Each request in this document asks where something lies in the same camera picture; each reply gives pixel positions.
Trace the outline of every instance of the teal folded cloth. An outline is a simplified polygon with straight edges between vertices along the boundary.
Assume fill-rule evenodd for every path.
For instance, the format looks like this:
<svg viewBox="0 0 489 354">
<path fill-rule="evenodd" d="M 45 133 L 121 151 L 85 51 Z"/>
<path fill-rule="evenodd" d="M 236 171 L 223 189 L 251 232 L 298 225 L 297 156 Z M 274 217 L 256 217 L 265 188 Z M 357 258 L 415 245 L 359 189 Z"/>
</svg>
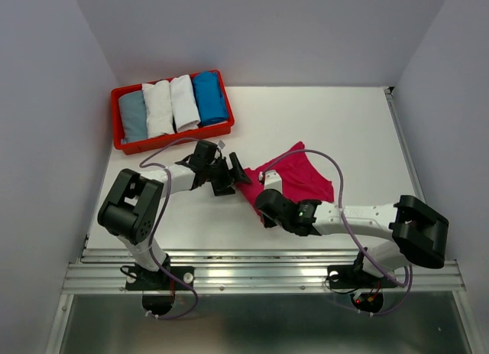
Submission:
<svg viewBox="0 0 489 354">
<path fill-rule="evenodd" d="M 125 137 L 123 143 L 147 139 L 146 105 L 143 91 L 124 94 L 119 98 L 119 112 Z"/>
<path fill-rule="evenodd" d="M 206 71 L 195 76 L 193 91 L 202 126 L 214 125 L 229 118 L 217 73 Z"/>
</svg>

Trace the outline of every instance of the wall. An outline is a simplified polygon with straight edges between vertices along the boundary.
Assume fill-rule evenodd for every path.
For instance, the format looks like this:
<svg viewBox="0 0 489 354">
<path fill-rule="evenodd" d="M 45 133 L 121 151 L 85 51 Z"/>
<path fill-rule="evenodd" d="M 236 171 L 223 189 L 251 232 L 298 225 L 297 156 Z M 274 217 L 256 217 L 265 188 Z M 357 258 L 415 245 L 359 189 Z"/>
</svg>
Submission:
<svg viewBox="0 0 489 354">
<path fill-rule="evenodd" d="M 82 246 L 117 86 L 75 0 L 0 0 L 0 352 L 37 353 Z"/>
<path fill-rule="evenodd" d="M 77 0 L 123 84 L 393 85 L 444 0 Z"/>
<path fill-rule="evenodd" d="M 395 101 L 426 199 L 451 222 L 472 307 L 489 338 L 489 0 L 446 0 Z"/>
</svg>

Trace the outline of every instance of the crumpled red fabric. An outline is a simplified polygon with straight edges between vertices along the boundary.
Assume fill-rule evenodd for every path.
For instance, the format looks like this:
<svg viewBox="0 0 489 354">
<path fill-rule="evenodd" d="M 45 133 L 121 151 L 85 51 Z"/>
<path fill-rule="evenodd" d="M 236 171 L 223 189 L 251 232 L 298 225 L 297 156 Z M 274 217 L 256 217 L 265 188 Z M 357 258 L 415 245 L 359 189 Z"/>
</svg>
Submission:
<svg viewBox="0 0 489 354">
<path fill-rule="evenodd" d="M 304 143 L 300 141 L 291 147 L 289 151 L 304 148 Z M 277 158 L 268 161 L 254 170 L 246 168 L 244 172 L 250 177 L 252 184 L 237 183 L 236 185 L 258 215 L 260 213 L 254 207 L 254 201 L 264 189 L 264 185 L 258 181 L 258 175 Z M 332 203 L 335 200 L 335 191 L 331 181 L 326 180 L 319 174 L 309 162 L 306 153 L 289 155 L 275 164 L 273 169 L 282 178 L 283 195 L 291 199 L 294 203 L 308 199 L 326 201 L 327 203 Z"/>
</svg>

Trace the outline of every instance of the tabletop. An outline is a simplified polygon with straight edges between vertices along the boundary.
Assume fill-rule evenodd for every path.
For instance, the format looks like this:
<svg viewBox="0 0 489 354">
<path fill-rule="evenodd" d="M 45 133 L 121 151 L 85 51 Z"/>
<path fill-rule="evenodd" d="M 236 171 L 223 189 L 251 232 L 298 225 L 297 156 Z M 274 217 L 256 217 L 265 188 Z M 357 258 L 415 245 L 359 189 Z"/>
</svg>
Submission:
<svg viewBox="0 0 489 354">
<path fill-rule="evenodd" d="M 231 134 L 210 141 L 222 140 L 224 155 L 235 151 L 243 167 L 254 169 L 302 141 L 306 148 L 325 152 L 338 162 L 345 176 L 345 205 L 395 203 L 401 194 L 414 194 L 383 88 L 231 86 L 226 91 L 235 125 Z M 170 165 L 194 148 L 193 143 L 176 145 L 156 160 Z M 139 163 L 151 154 L 125 155 L 112 148 L 86 249 L 124 249 L 96 222 L 96 215 L 119 171 L 138 171 Z M 333 182 L 337 199 L 335 168 L 317 155 L 307 157 Z M 163 250 L 355 247 L 347 235 L 299 237 L 280 227 L 265 229 L 239 191 L 214 197 L 210 184 L 171 196 L 156 240 Z M 361 241 L 381 242 L 373 237 Z"/>
</svg>

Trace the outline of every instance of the gray floor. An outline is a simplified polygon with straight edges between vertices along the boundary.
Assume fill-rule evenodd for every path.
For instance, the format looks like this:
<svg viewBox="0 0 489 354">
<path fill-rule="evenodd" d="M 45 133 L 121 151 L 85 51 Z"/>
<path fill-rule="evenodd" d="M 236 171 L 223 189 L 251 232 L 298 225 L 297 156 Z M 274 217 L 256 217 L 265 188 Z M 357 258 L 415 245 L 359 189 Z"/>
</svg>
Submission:
<svg viewBox="0 0 489 354">
<path fill-rule="evenodd" d="M 386 306 L 400 297 L 386 296 Z M 190 303 L 191 297 L 179 298 Z M 364 317 L 347 297 L 202 297 L 189 318 L 145 318 L 138 296 L 78 296 L 62 353 L 465 353 L 451 293 L 413 293 L 397 312 Z"/>
</svg>

